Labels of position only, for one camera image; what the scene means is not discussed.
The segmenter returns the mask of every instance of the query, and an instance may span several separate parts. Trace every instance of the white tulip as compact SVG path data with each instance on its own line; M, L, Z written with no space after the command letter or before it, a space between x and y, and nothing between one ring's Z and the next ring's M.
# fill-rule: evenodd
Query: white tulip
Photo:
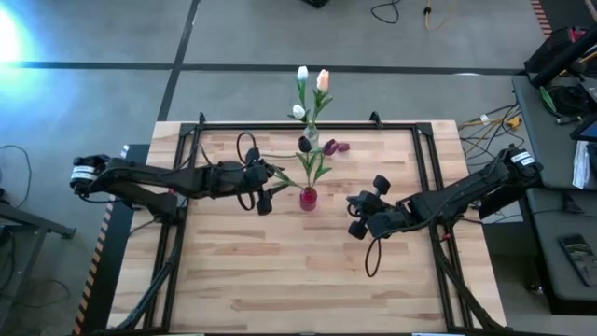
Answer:
M305 117L305 109L302 108L300 105L292 106L292 114L295 116L296 119L302 119Z
M300 81L306 81L309 77L309 70L307 70L306 66L301 66L297 72L297 79Z

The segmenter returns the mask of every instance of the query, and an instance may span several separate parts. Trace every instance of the light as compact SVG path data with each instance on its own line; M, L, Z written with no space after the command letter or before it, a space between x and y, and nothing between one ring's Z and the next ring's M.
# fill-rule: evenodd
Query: light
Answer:
M0 62L17 61L21 57L21 42L17 24L0 5Z

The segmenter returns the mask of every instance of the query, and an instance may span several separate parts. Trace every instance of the wooden table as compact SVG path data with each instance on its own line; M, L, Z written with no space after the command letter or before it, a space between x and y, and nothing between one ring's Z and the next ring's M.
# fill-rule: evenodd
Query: wooden table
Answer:
M448 185L467 176L456 124L431 122ZM179 127L180 122L156 125L148 164L172 168ZM212 161L237 160L238 133L202 132L201 143ZM284 155L297 150L300 131L254 135L262 153ZM427 230L383 241L382 266L374 278L363 268L370 237L358 241L347 233L352 218L346 213L346 196L373 190L375 175L385 175L392 183L383 197L390 203L421 190L410 133L321 132L321 143L330 138L350 142L352 149L326 161L333 170L318 183L318 204L312 212L300 210L299 189L294 188L277 194L272 213L265 217L242 210L236 198L190 203L171 332L445 330ZM427 174L433 176L428 151L424 155ZM204 164L201 155L198 158L197 165ZM285 167L298 182L306 180L298 160L267 160ZM148 213L139 213L132 226L149 219ZM490 315L505 324L481 226L461 222L455 231L469 288ZM155 224L129 239L109 326L122 321L147 289L159 234L160 225ZM453 287L451 296L460 321ZM163 297L159 295L155 323L160 322Z

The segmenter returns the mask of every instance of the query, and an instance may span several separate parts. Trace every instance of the purple tulip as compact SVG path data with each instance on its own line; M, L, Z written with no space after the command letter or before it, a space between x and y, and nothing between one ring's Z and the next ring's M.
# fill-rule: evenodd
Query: purple tulip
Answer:
M298 139L298 149L303 153L309 153L311 151L311 142L307 137L301 136Z
M332 156L336 152L336 150L338 150L338 143L336 142L336 140L331 139L328 142L326 142L324 147L321 149L321 152L324 153L324 155L326 156Z
M349 143L338 143L338 152L345 152L351 148Z

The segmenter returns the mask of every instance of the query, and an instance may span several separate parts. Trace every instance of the yellow cable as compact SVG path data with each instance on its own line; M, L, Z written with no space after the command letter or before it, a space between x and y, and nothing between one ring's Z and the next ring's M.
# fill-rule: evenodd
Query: yellow cable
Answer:
M458 0L453 0L450 6L450 12L448 13L448 15L446 15L446 17L444 18L444 21L442 21L439 26L435 27L435 28L430 28L429 27L429 16L431 14L431 12L429 13L425 13L425 28L428 31L437 31L439 30L439 28L441 28L444 24L446 24L451 17L454 15L454 11L456 10L456 7L458 5ZM427 0L427 5L426 7L431 8L431 0Z
M485 134L484 134L483 136L481 136L481 137L480 137L480 138L477 140L477 142L475 143L475 145L473 145L471 148L469 148L469 149L468 149L468 150L465 152L465 156L466 156L466 154L470 153L470 151L471 151L471 150L473 150L474 148L476 148L476 147L479 145L479 142L481 142L481 140L483 140L483 138L484 138L485 136L487 136L487 134L489 134L489 132L491 132L491 131L492 131L492 129L494 129L494 128L495 128L495 126L497 126L497 125L501 125L501 124L502 124L502 122L504 122L504 120L505 120L505 119L506 119L506 118L507 118L507 117L510 115L510 112L512 112L512 110L513 110L513 109L514 109L514 107L510 107L510 109L509 109L509 110L506 112L506 114L504 115L504 117L503 117L503 118L501 118L501 119L499 119L499 121L500 121L500 122L496 122L496 123L494 123L494 124L492 125L492 127L490 127L490 128L487 130L487 132L485 132Z

